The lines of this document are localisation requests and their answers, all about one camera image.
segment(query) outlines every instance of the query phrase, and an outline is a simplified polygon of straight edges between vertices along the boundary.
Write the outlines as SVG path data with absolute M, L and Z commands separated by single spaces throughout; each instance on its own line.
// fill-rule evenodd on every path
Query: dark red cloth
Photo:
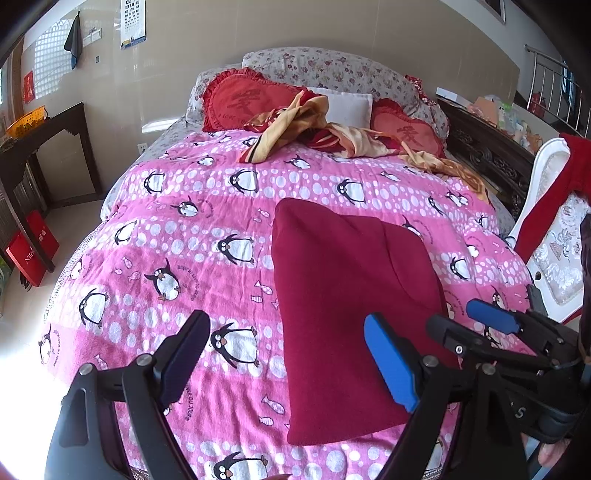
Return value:
M 560 206 L 571 192 L 591 198 L 591 141 L 574 135 L 560 134 L 569 145 L 570 157 L 558 178 L 525 217 L 515 252 L 525 263 L 542 243 Z
M 339 442 L 408 420 L 365 345 L 369 313 L 383 313 L 421 354 L 457 366 L 425 331 L 432 314 L 447 310 L 427 250 L 411 231 L 284 199 L 275 208 L 271 253 L 292 445 Z

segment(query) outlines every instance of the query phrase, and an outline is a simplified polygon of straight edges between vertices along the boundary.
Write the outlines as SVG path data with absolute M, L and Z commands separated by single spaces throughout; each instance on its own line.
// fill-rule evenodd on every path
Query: red box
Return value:
M 49 258 L 53 258 L 60 244 L 57 243 L 57 240 L 49 231 L 41 214 L 38 211 L 33 210 L 27 216 L 27 223 L 41 243 L 43 251 Z M 38 287 L 41 284 L 46 268 L 43 266 L 41 260 L 35 255 L 33 248 L 29 245 L 22 232 L 19 231 L 15 235 L 8 245 L 6 253 L 12 258 L 12 261 L 32 285 Z

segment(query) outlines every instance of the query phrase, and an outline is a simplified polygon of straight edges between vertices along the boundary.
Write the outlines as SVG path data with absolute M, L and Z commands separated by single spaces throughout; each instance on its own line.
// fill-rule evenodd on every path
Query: penguin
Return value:
M 262 480 L 267 477 L 267 465 L 269 461 L 264 455 L 257 458 L 236 458 L 241 452 L 234 452 L 213 466 L 213 474 L 217 480 L 229 480 L 236 475 L 234 480 Z
M 256 142 L 258 142 L 259 137 L 250 137 L 247 138 L 246 140 L 242 140 L 242 145 L 245 145 L 247 147 L 251 147 L 253 145 L 256 145 Z
M 493 302 L 493 304 L 495 304 L 500 309 L 505 310 L 505 302 L 503 301 L 503 298 L 501 297 L 501 294 L 497 291 L 497 289 L 495 287 L 492 287 L 492 289 L 495 291 L 492 294 L 492 302 Z
M 484 215 L 480 215 L 477 220 L 478 225 L 480 225 L 484 230 L 488 230 L 488 217 Z
M 466 205 L 466 204 L 462 203 L 462 201 L 460 200 L 460 196 L 458 194 L 455 194 L 455 193 L 451 192 L 450 190 L 448 190 L 447 193 L 445 194 L 445 198 L 451 200 L 456 207 L 461 207 L 461 206 Z
M 230 185 L 240 193 L 258 192 L 258 173 L 254 170 L 242 168 L 230 176 Z
M 76 262 L 76 265 L 74 265 L 74 267 L 72 268 L 72 271 L 70 272 L 70 278 L 72 280 L 77 279 L 78 277 L 80 277 L 80 272 L 82 271 L 82 260 L 78 260 L 78 262 Z
M 144 275 L 144 277 L 152 281 L 160 300 L 174 300 L 181 293 L 181 287 L 178 278 L 170 270 L 168 258 L 165 260 L 166 267 L 157 269 L 154 275 Z
M 429 205 L 431 205 L 431 207 L 433 207 L 433 209 L 437 213 L 441 213 L 443 216 L 445 216 L 443 209 L 441 208 L 441 206 L 437 203 L 437 201 L 433 197 L 429 197 L 428 202 L 429 202 Z
M 421 232 L 419 232 L 415 227 L 413 227 L 410 223 L 408 223 L 408 219 L 403 215 L 402 218 L 404 218 L 404 223 L 402 224 L 402 226 L 404 228 L 407 228 L 408 230 L 410 230 L 412 233 L 414 233 L 415 235 L 417 235 L 419 238 L 423 238 L 423 236 L 421 235 Z
M 255 241 L 252 238 L 235 238 L 236 235 L 233 233 L 220 240 L 217 243 L 217 249 L 234 265 L 238 265 L 237 262 L 248 262 L 254 265 L 252 244 Z
M 115 245 L 127 245 L 131 240 L 131 234 L 134 233 L 135 226 L 138 224 L 137 220 L 126 223 L 119 230 L 115 232 Z
M 495 330 L 485 327 L 484 336 L 491 343 L 491 347 L 501 348 L 501 339 L 497 336 Z
M 213 158 L 212 157 L 203 157 L 201 160 L 197 160 L 199 165 L 203 165 L 205 167 L 211 167 L 213 165 Z
M 363 192 L 363 185 L 359 181 L 344 179 L 336 186 L 336 191 L 353 205 L 355 205 L 355 202 L 365 203 L 365 192 Z
M 78 305 L 78 311 L 83 325 L 86 325 L 88 321 L 101 328 L 103 326 L 103 312 L 109 296 L 106 293 L 95 293 L 95 290 L 96 288 L 90 290 L 88 295 L 82 299 Z
M 144 188 L 148 193 L 162 193 L 162 184 L 164 183 L 164 173 L 153 171 L 144 180 Z
M 393 173 L 388 173 L 387 171 L 383 171 L 380 175 L 382 177 L 386 177 L 388 180 L 400 181 L 400 179 L 396 175 L 394 175 Z
M 181 202 L 180 205 L 171 205 L 171 207 L 176 209 L 184 217 L 194 217 L 199 213 L 199 209 L 197 208 L 197 205 L 193 203 L 191 197 L 188 198 L 188 201 Z
M 478 257 L 478 255 L 480 255 L 480 252 L 478 251 L 478 249 L 474 246 L 474 245 L 466 245 L 468 247 L 468 251 L 470 252 L 470 256 L 472 258 L 476 258 Z
M 429 459 L 429 463 L 427 464 L 427 468 L 425 469 L 425 476 L 433 473 L 441 466 L 443 466 L 443 442 L 441 441 L 441 438 L 438 438 L 435 447 L 433 448 L 431 458 Z
M 210 340 L 213 349 L 219 353 L 226 362 L 234 368 L 239 364 L 253 364 L 259 367 L 258 348 L 256 336 L 258 332 L 254 327 L 231 329 L 234 322 L 224 325 L 212 333 Z
M 299 155 L 296 155 L 295 158 L 292 158 L 285 163 L 291 163 L 294 167 L 299 168 L 300 170 L 307 170 L 310 168 L 310 164 L 303 158 L 300 158 Z
M 49 331 L 41 337 L 38 345 L 41 364 L 45 365 L 49 362 L 49 356 L 51 355 L 51 323 L 49 324 Z
M 470 280 L 470 271 L 468 270 L 468 264 L 465 258 L 458 258 L 455 255 L 452 256 L 452 261 L 449 264 L 450 271 L 462 280 Z

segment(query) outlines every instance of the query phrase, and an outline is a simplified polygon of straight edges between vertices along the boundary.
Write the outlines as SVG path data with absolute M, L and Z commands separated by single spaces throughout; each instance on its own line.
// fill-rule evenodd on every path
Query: hanging towel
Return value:
M 64 50 L 72 52 L 72 70 L 76 68 L 78 59 L 82 56 L 82 31 L 80 30 L 80 12 L 74 19 L 70 34 L 64 45 Z

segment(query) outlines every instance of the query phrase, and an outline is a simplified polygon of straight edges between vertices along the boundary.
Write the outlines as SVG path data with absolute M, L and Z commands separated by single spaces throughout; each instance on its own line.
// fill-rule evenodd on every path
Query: pink comforter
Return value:
M 450 317 L 503 348 L 525 351 L 513 337 L 468 319 L 466 302 L 477 297 L 525 310 L 530 276 L 495 235 L 492 207 L 458 179 L 443 181 L 394 156 L 345 161 L 300 144 L 257 167 L 237 164 L 255 139 L 238 130 L 194 133 L 161 159 L 129 170 L 112 216 L 78 248 L 56 285 L 41 359 L 69 383 L 84 362 L 113 368 L 153 352 L 202 309 L 215 331 L 167 413 L 199 478 L 224 480 L 225 466 L 235 480 L 283 472 L 373 479 L 402 427 L 346 444 L 287 444 L 290 405 L 271 259 L 277 202 L 291 196 L 404 225 L 424 241 Z M 451 410 L 432 469 L 451 439 Z M 130 462 L 141 468 L 129 417 L 118 411 Z

